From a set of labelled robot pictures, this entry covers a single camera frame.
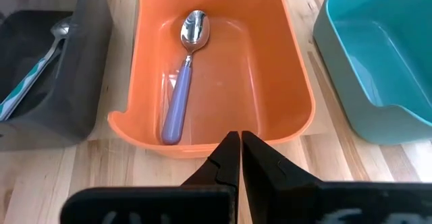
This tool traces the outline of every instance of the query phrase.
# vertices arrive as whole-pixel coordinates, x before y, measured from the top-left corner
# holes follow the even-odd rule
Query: plastic bin
[[[194,54],[182,140],[166,146],[161,128],[186,56],[180,28],[195,9],[210,18],[210,40]],[[314,108],[285,0],[140,0],[128,108],[108,121],[132,144],[191,158],[208,156],[229,131],[286,142]]]
[[[62,49],[0,122],[0,150],[69,146],[91,132],[111,36],[107,0],[0,0],[0,101],[49,50],[52,25],[68,16]]]
[[[361,137],[432,138],[432,0],[325,0],[314,37]]]

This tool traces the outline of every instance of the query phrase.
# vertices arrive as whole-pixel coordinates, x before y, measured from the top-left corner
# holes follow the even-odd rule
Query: light wood floor
[[[58,223],[62,204],[79,190],[178,185],[204,162],[160,157],[126,144],[109,130],[107,112],[126,106],[137,0],[109,2],[115,28],[95,131],[89,141],[67,149],[0,152],[0,223]],[[317,114],[303,136],[277,150],[323,180],[432,182],[430,141],[377,146],[351,132],[312,38],[322,2],[288,0]],[[251,223],[244,186],[239,219]]]

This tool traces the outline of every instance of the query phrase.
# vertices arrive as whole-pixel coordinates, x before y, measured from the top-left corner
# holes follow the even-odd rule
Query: wooden table
[[[92,186],[162,186],[182,183],[204,159],[174,160],[135,148],[106,123],[107,112],[126,106],[137,0],[109,0],[115,28],[105,71],[97,126],[75,147],[0,152],[0,223],[58,223],[71,194]],[[323,0],[288,0],[290,15],[317,102],[305,134],[277,150],[323,180],[432,182],[430,141],[377,146],[349,128],[312,38]],[[240,223],[251,223],[244,186]]]

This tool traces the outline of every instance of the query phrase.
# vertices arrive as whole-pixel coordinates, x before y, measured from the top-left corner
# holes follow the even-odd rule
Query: purple spoon handle
[[[191,77],[192,68],[190,64],[185,63],[180,68],[173,96],[169,102],[168,114],[163,123],[162,141],[165,144],[177,144],[182,138]]]

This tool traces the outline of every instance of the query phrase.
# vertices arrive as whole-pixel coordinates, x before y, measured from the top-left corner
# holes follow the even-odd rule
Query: spoon
[[[0,121],[8,119],[18,104],[20,104],[21,100],[26,96],[34,82],[49,64],[49,60],[53,56],[59,42],[68,35],[69,26],[70,17],[62,19],[51,28],[51,33],[54,35],[53,45],[49,49],[48,53],[40,59],[40,61],[28,72],[26,77],[22,79],[22,81],[0,104]]]
[[[188,55],[180,68],[175,83],[173,96],[169,103],[168,114],[162,129],[162,141],[165,144],[177,144],[182,138],[184,115],[188,101],[190,79],[192,75],[192,55],[209,40],[209,18],[202,11],[193,11],[183,23],[180,39]]]

